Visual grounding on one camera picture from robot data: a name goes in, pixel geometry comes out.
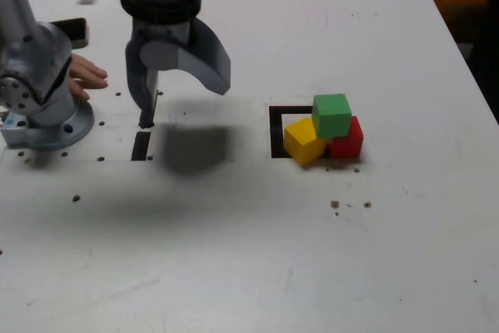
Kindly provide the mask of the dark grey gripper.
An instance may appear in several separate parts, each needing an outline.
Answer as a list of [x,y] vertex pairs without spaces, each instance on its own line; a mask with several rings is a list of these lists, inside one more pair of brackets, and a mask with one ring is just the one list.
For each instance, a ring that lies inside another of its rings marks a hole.
[[176,24],[133,19],[126,46],[129,92],[141,110],[154,110],[157,71],[181,70],[203,86],[224,95],[231,86],[231,60],[213,30],[194,18]]

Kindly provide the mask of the person's hand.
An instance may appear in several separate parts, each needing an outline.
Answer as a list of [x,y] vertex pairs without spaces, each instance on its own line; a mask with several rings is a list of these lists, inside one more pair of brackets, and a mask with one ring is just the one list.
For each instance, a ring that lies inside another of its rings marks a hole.
[[87,101],[90,96],[87,90],[100,90],[108,86],[108,74],[105,70],[85,59],[83,56],[72,53],[69,69],[69,89],[72,96],[78,101]]

